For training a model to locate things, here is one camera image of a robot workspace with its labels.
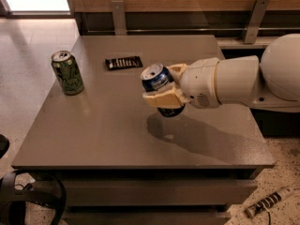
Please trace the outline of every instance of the blue can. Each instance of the blue can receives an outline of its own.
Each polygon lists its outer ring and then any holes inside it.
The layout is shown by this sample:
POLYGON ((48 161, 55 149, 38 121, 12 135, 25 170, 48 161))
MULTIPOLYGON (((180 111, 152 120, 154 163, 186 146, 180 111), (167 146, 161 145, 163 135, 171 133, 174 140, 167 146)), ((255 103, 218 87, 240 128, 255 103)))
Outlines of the blue can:
MULTIPOLYGON (((153 64, 146 68, 141 75, 142 86, 146 92, 154 92, 173 82, 173 77, 169 70, 162 64, 153 64)), ((157 108, 164 117, 174 117, 185 109, 185 105, 179 109, 157 108)))

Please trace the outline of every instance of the gray tabletop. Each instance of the gray tabletop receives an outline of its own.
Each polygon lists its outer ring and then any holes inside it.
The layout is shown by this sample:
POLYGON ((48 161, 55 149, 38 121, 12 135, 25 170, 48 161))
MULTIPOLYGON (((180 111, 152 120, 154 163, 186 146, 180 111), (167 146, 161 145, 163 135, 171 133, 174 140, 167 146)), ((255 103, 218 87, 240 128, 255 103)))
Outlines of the gray tabletop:
POLYGON ((54 83, 12 163, 14 168, 200 169, 274 164, 246 107, 197 110, 187 105, 180 115, 164 118, 143 101, 140 75, 145 67, 222 58, 214 37, 79 37, 72 53, 85 89, 65 96, 54 83), (143 67, 105 68, 106 58, 131 55, 140 56, 143 67))

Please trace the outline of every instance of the black object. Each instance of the black object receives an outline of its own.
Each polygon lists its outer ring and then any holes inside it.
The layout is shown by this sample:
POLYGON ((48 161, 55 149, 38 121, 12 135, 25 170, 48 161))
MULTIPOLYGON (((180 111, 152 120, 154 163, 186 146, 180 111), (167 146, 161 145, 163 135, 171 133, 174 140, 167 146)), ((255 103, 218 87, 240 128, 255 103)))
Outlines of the black object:
POLYGON ((9 140, 0 134, 0 158, 8 151, 9 140))
POLYGON ((141 68, 143 66, 143 63, 139 56, 105 59, 105 64, 108 70, 141 68))
POLYGON ((58 184, 60 195, 56 196, 49 192, 34 190, 31 186, 26 186, 22 190, 16 189, 16 176, 23 173, 30 173, 30 171, 18 170, 9 172, 0 180, 0 224, 23 225, 26 211, 25 202, 30 202, 54 209, 55 215, 51 225, 57 225, 63 216, 66 206, 64 185, 49 173, 31 171, 31 173, 36 175, 50 176, 58 184))

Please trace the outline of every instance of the black chair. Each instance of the black chair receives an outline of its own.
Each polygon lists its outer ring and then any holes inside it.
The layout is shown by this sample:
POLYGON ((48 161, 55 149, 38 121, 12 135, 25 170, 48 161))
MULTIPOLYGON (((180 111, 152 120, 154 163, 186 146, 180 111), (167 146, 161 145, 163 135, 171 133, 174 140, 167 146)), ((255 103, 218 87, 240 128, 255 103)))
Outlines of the black chair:
MULTIPOLYGON (((6 146, 9 146, 8 139, 3 137, 3 135, 0 136, 0 143, 5 143, 6 146)), ((63 216, 66 199, 67 196, 64 185, 54 175, 48 172, 26 170, 8 172, 0 179, 0 225, 24 225, 26 202, 35 203, 55 210, 51 225, 57 225, 63 216), (59 186, 59 195, 33 189, 31 184, 26 185, 23 189, 16 189, 16 177, 23 173, 34 173, 36 176, 50 177, 59 186)))

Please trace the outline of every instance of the green can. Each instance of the green can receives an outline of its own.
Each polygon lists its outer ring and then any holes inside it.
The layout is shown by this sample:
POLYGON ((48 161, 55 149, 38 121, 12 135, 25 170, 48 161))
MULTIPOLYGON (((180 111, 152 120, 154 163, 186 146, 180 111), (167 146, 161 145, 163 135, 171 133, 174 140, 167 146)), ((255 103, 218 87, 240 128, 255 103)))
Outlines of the green can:
POLYGON ((84 89, 81 72, 71 52, 60 51, 53 54, 52 68, 66 95, 76 95, 84 89))

